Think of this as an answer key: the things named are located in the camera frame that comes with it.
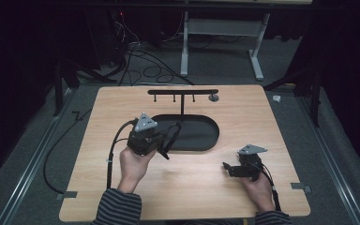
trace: person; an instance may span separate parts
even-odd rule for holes
[[[104,191],[98,204],[97,216],[92,221],[92,225],[135,225],[140,222],[142,198],[133,192],[145,176],[148,164],[155,153],[156,151],[153,151],[146,156],[140,156],[128,147],[120,153],[121,180],[117,188],[108,188]],[[292,224],[289,215],[275,211],[270,183],[262,173],[255,182],[246,177],[239,179],[259,210],[255,217],[256,225]],[[194,224],[235,225],[230,220],[196,220],[185,223],[185,225]]]

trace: striped shirt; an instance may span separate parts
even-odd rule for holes
[[[136,225],[142,213],[142,198],[110,188],[104,191],[92,225]],[[184,225],[241,225],[240,219],[192,220]],[[279,211],[257,214],[255,225],[291,225],[289,215]]]

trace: table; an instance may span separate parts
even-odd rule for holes
[[[263,88],[259,85],[131,86],[103,87],[85,131],[60,211],[63,221],[90,221],[96,216],[101,194],[106,187],[107,162],[113,138],[127,121],[145,112],[180,113],[180,99],[147,94],[152,89],[217,89],[219,101],[208,96],[185,96],[185,114],[202,114],[219,127],[217,144],[203,152],[170,151],[170,160],[157,154],[135,193],[142,197],[142,219],[252,218],[256,208],[238,182],[230,177],[222,162],[238,165],[237,151],[247,144],[265,147],[259,156],[273,175],[282,210],[291,216],[306,216],[309,206],[292,160],[282,139]],[[127,127],[119,138],[127,138]],[[112,186],[120,179],[119,152],[126,142],[114,148]]]
[[[189,2],[193,2],[193,0],[185,0],[185,3]],[[312,0],[202,0],[199,2],[309,5]],[[180,74],[182,76],[188,75],[188,34],[248,36],[256,38],[253,49],[248,50],[248,55],[256,80],[262,81],[263,73],[257,54],[262,45],[269,18],[270,14],[265,13],[261,21],[190,19],[188,12],[184,12],[184,35]]]

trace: black and white striped sleeve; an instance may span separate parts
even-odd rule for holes
[[[280,211],[260,213],[255,217],[256,225],[291,225],[289,215]]]
[[[110,188],[101,197],[92,225],[135,225],[139,223],[141,213],[142,198],[139,195]]]

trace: person's left hand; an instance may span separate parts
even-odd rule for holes
[[[119,157],[122,177],[118,189],[125,193],[133,193],[136,186],[145,176],[148,163],[155,153],[156,150],[146,156],[140,156],[134,153],[130,148],[126,147],[120,153]]]

